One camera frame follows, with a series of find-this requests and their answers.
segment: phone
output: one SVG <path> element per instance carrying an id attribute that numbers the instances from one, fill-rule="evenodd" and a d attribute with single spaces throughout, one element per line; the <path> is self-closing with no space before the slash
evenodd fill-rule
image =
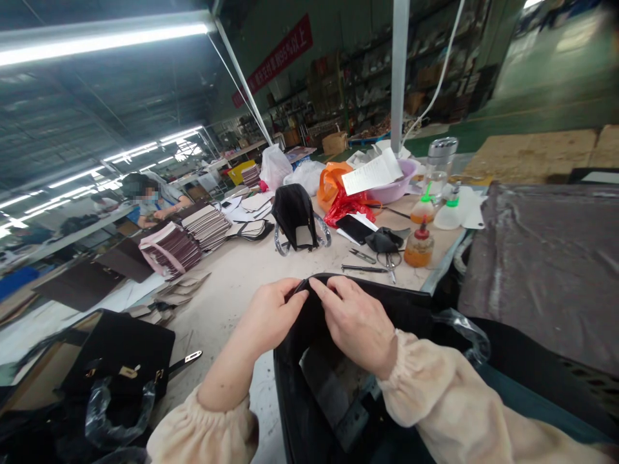
<path id="1" fill-rule="evenodd" d="M 346 232 L 359 245 L 364 245 L 366 237 L 373 233 L 372 229 L 349 215 L 341 218 L 335 225 Z"/>

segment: plastic bottle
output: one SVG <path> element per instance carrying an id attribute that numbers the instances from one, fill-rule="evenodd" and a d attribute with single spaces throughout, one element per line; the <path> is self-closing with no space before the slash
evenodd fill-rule
<path id="1" fill-rule="evenodd" d="M 433 197 L 430 197 L 430 187 L 432 182 L 427 185 L 426 193 L 419 201 L 413 206 L 411 211 L 411 221 L 416 224 L 421 224 L 426 218 L 426 222 L 432 222 L 434 219 L 434 205 L 432 204 Z"/>
<path id="2" fill-rule="evenodd" d="M 426 174 L 422 188 L 425 188 L 430 182 L 434 183 L 430 193 L 434 195 L 437 202 L 442 198 L 443 187 L 451 176 L 451 167 L 457 149 L 458 139 L 446 137 L 445 139 L 434 140 L 427 151 Z"/>
<path id="3" fill-rule="evenodd" d="M 434 251 L 434 238 L 426 229 L 426 217 L 422 219 L 421 226 L 408 236 L 406 240 L 406 250 L 404 251 L 404 261 L 412 267 L 426 267 L 432 260 Z"/>
<path id="4" fill-rule="evenodd" d="M 443 206 L 437 213 L 437 217 L 434 219 L 434 225 L 439 229 L 453 230 L 460 227 L 462 223 L 462 214 L 458 206 L 460 203 L 460 186 L 456 185 L 456 188 L 451 194 L 451 198 L 447 200 L 445 206 Z"/>

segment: pink strap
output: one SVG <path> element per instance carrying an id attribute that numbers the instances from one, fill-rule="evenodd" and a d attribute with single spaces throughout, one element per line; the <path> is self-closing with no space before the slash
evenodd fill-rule
<path id="1" fill-rule="evenodd" d="M 172 228 L 174 229 L 179 229 L 178 226 L 176 226 L 176 224 L 174 223 L 170 223 L 170 226 L 172 226 Z M 178 261 L 176 259 L 176 257 L 171 254 L 168 250 L 162 248 L 159 244 L 153 242 L 152 240 L 154 238 L 157 238 L 159 235 L 163 235 L 163 233 L 167 232 L 167 227 L 161 229 L 159 232 L 154 233 L 153 235 L 149 235 L 148 237 L 144 237 L 142 240 L 140 240 L 140 250 L 142 251 L 142 254 L 144 255 L 144 259 L 146 259 L 147 263 L 150 264 L 150 267 L 153 268 L 153 270 L 160 275 L 164 275 L 164 268 L 162 266 L 160 266 L 148 253 L 146 253 L 143 249 L 142 246 L 144 247 L 150 247 L 152 246 L 153 248 L 159 250 L 161 252 L 162 255 L 164 255 L 169 261 L 170 264 L 172 266 L 174 266 L 174 268 L 176 268 L 176 270 L 178 272 L 180 272 L 181 274 L 185 274 L 187 271 L 185 271 L 185 268 L 183 267 L 183 265 L 181 264 L 180 261 Z"/>

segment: face mask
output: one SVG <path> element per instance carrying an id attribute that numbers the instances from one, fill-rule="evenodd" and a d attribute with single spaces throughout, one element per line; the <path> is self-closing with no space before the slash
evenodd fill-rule
<path id="1" fill-rule="evenodd" d="M 155 192 L 144 199 L 144 203 L 156 204 L 159 201 L 159 192 Z"/>

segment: scissors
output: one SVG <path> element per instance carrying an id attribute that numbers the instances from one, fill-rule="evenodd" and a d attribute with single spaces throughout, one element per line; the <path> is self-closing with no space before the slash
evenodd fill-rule
<path id="1" fill-rule="evenodd" d="M 391 283 L 395 285 L 396 281 L 394 269 L 402 263 L 402 256 L 400 253 L 377 253 L 376 259 L 380 265 L 387 268 L 389 271 L 389 276 L 391 277 Z"/>

